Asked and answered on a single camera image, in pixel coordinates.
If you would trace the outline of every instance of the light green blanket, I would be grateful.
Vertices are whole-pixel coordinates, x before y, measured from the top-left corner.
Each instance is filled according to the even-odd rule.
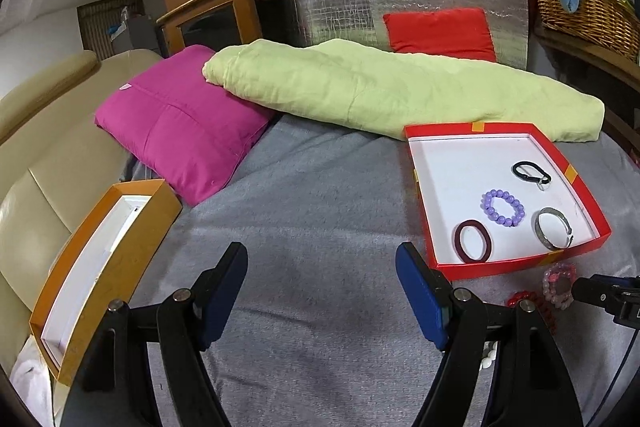
[[[604,117],[600,100],[546,76],[340,39],[230,46],[202,73],[244,100],[398,139],[414,123],[507,121],[534,123],[551,140],[588,141],[598,139]]]

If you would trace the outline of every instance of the red box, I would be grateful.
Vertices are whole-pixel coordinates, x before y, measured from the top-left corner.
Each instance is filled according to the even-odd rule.
[[[424,124],[407,126],[404,131],[414,162],[428,265],[449,280],[554,263],[596,250],[611,234],[607,219],[574,167],[533,124]],[[549,189],[542,192],[536,184],[514,176],[511,166],[517,161],[532,161],[551,174]],[[521,200],[526,217],[517,227],[502,227],[484,213],[481,197],[492,188],[508,190]],[[501,201],[506,208],[508,204]],[[532,220],[543,206],[558,208],[571,223],[575,238],[569,248],[548,251],[536,237]],[[507,216],[502,208],[496,209]],[[455,254],[453,230],[456,223],[467,219],[480,221],[492,236],[492,255],[485,263],[464,264]],[[553,216],[543,214],[541,224],[543,219],[555,220],[562,227]],[[545,222],[546,227],[556,226]]]

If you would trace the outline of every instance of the shelf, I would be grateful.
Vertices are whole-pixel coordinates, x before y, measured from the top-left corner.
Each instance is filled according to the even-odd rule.
[[[631,60],[596,44],[543,28],[540,24],[534,28],[534,34],[543,46],[580,58],[640,93],[640,67]]]
[[[640,155],[640,134],[612,110],[605,107],[602,130],[628,154]]]

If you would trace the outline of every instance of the pillow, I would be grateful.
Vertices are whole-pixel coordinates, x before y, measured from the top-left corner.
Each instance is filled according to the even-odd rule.
[[[113,93],[96,125],[164,178],[189,205],[221,190],[274,112],[207,84],[214,52],[189,46]]]
[[[497,62],[482,8],[387,13],[389,43],[397,53],[425,53]]]

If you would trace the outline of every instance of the gray blanket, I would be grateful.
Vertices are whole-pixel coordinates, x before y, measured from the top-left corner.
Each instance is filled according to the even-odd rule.
[[[614,230],[602,249],[575,258],[578,274],[637,274],[637,169],[604,135],[559,148]],[[402,241],[424,251],[411,169],[403,142],[284,116],[226,188],[182,211],[131,304],[191,286],[232,241],[247,247],[248,273],[225,333],[203,354],[234,427],[411,425],[441,359],[394,269]],[[515,291],[539,290],[542,272],[456,285],[503,303]],[[585,417],[630,334],[600,309],[575,303],[559,312],[556,340]],[[163,424],[177,426],[157,349],[150,359]],[[613,398],[639,360],[631,356]],[[481,371],[470,426],[481,422],[490,378]]]

